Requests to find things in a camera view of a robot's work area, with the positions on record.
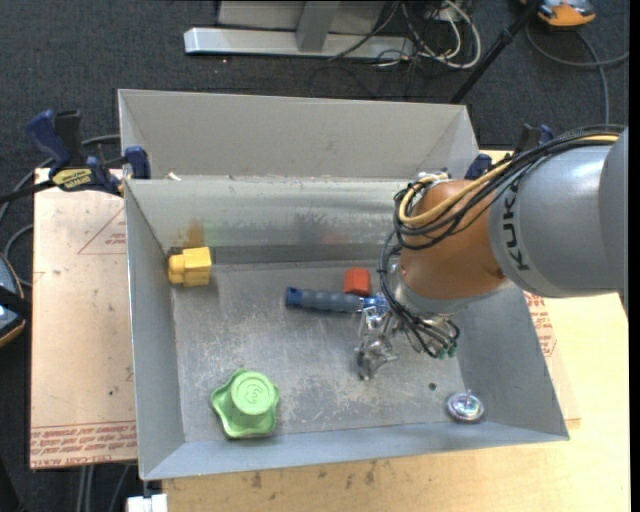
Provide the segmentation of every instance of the clamp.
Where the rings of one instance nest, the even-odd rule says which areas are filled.
[[[140,146],[126,148],[122,157],[109,162],[87,156],[80,137],[80,121],[77,110],[55,116],[52,110],[45,110],[29,121],[27,136],[52,160],[49,179],[39,184],[39,189],[57,186],[66,192],[97,190],[121,196],[124,179],[151,177],[147,154]],[[122,180],[111,174],[109,166],[114,164],[128,166]]]

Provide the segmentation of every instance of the silver bolt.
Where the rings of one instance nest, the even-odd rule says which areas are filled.
[[[471,390],[450,396],[447,400],[447,410],[454,419],[465,423],[479,421],[484,415],[484,405]]]

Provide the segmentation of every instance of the orange block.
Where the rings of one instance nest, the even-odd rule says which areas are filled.
[[[371,277],[366,268],[351,267],[344,273],[344,293],[352,293],[360,297],[371,294]]]

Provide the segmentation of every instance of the power cord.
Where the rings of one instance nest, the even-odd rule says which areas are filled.
[[[75,512],[82,512],[82,504],[84,500],[84,493],[87,487],[87,472],[88,466],[82,466],[80,470],[80,482],[78,484],[78,496],[76,498],[76,508]]]
[[[576,32],[576,35],[578,36],[578,39],[580,39],[582,44],[587,48],[589,54],[593,58],[593,62],[573,62],[573,61],[560,59],[558,57],[555,57],[554,55],[551,55],[550,53],[546,52],[545,50],[543,50],[535,42],[535,40],[533,38],[533,35],[531,34],[531,28],[530,28],[532,22],[533,22],[533,20],[531,20],[526,25],[526,27],[525,27],[525,35],[527,36],[527,40],[529,41],[529,43],[531,44],[533,49],[536,50],[538,53],[540,53],[541,55],[543,55],[547,59],[550,59],[553,62],[556,62],[558,64],[562,64],[564,66],[569,66],[569,67],[573,67],[573,68],[577,68],[577,69],[581,69],[581,70],[587,70],[587,71],[595,71],[595,70],[598,71],[598,73],[600,75],[600,82],[602,84],[604,123],[605,123],[605,125],[609,124],[609,86],[608,86],[608,83],[607,83],[607,77],[606,77],[606,75],[604,73],[604,68],[608,67],[608,66],[614,66],[616,64],[620,64],[621,62],[624,62],[625,60],[627,60],[629,58],[629,52],[627,51],[627,52],[623,53],[622,55],[619,55],[618,57],[614,57],[614,58],[611,58],[611,59],[600,60],[598,58],[598,55],[596,54],[593,46],[587,41],[587,39],[585,39],[585,37],[580,32]]]
[[[120,497],[120,492],[122,491],[122,486],[124,485],[124,481],[127,478],[127,475],[129,474],[129,470],[131,469],[132,465],[130,464],[126,464],[124,471],[122,472],[122,474],[120,475],[120,479],[118,480],[118,484],[116,485],[115,491],[113,492],[113,497],[111,498],[111,503],[109,504],[109,508],[107,509],[107,512],[114,512],[115,511],[115,507],[116,504],[118,502],[118,498]]]
[[[396,15],[396,12],[398,11],[398,8],[400,7],[400,4],[401,4],[401,2],[393,2],[391,4],[391,12],[385,18],[385,20],[380,25],[378,25],[377,28],[375,28],[374,30],[369,32],[369,34],[367,34],[364,38],[362,38],[357,44],[353,45],[351,48],[348,48],[345,51],[340,52],[337,55],[334,55],[333,57],[329,57],[328,62],[331,62],[331,61],[334,61],[334,60],[338,60],[338,59],[342,59],[343,57],[346,57],[347,55],[352,54],[358,48],[360,48],[362,45],[364,45],[367,41],[369,41],[369,39],[371,39],[372,37],[374,37],[374,36],[378,35],[380,32],[382,32],[387,27],[387,25],[389,25],[389,23],[391,23],[391,20],[393,20],[394,16]]]
[[[9,238],[9,240],[7,241],[7,244],[4,246],[4,251],[2,252],[4,254],[4,257],[7,261],[11,261],[9,259],[9,251],[11,251],[11,247],[13,246],[13,244],[15,243],[15,241],[20,238],[22,235],[24,235],[25,233],[28,233],[29,231],[33,231],[33,224],[29,224],[28,226],[24,226],[23,228],[19,229],[18,231],[16,231],[11,238]],[[20,284],[22,286],[27,286],[29,288],[31,288],[33,285],[31,283],[31,281],[27,281],[26,279],[23,279],[22,277],[20,277],[18,274],[16,274],[16,278],[18,279],[18,281],[20,282]]]
[[[460,9],[460,7],[458,7],[454,2],[451,2],[449,0],[447,0],[446,4],[450,8],[454,9],[460,15],[460,17],[465,21],[465,23],[467,23],[469,25],[469,27],[471,29],[471,33],[473,35],[474,56],[469,62],[463,62],[463,63],[452,62],[452,59],[456,55],[458,55],[458,53],[460,52],[461,43],[460,43],[460,33],[458,31],[458,28],[457,28],[456,24],[451,19],[450,19],[450,24],[454,28],[454,33],[455,33],[456,39],[458,41],[456,49],[453,50],[451,53],[444,52],[442,54],[438,54],[434,50],[432,50],[425,43],[425,41],[422,39],[420,34],[418,34],[418,32],[416,31],[415,27],[413,26],[413,23],[410,20],[409,11],[407,9],[406,2],[403,2],[402,3],[402,13],[404,15],[404,18],[405,18],[405,21],[406,21],[406,24],[407,24],[407,29],[409,31],[409,35],[411,36],[413,42],[420,49],[420,53],[419,53],[420,57],[433,59],[433,60],[435,60],[437,62],[440,62],[441,64],[444,64],[445,66],[447,66],[449,68],[453,68],[453,69],[459,69],[459,70],[471,69],[476,64],[478,64],[478,62],[480,61],[480,58],[482,57],[482,41],[480,39],[480,34],[479,34],[478,29],[476,28],[476,26],[471,21],[471,18],[469,18],[469,16],[467,16],[467,14],[462,9]]]

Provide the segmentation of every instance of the blue clamp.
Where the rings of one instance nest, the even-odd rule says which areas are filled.
[[[54,116],[53,111],[45,110],[29,121],[26,131],[31,142],[53,160],[49,169],[49,181],[53,185],[67,192],[99,190],[122,195],[122,180],[112,175],[98,158],[85,155],[78,111]],[[140,146],[126,148],[118,162],[129,165],[126,178],[151,177],[147,154]]]
[[[529,151],[537,146],[546,144],[554,138],[555,135],[547,125],[531,126],[525,123],[522,127],[520,139],[515,146],[515,152],[522,153]]]
[[[484,153],[480,153],[467,169],[464,175],[465,180],[476,180],[482,176],[491,165],[491,157]]]

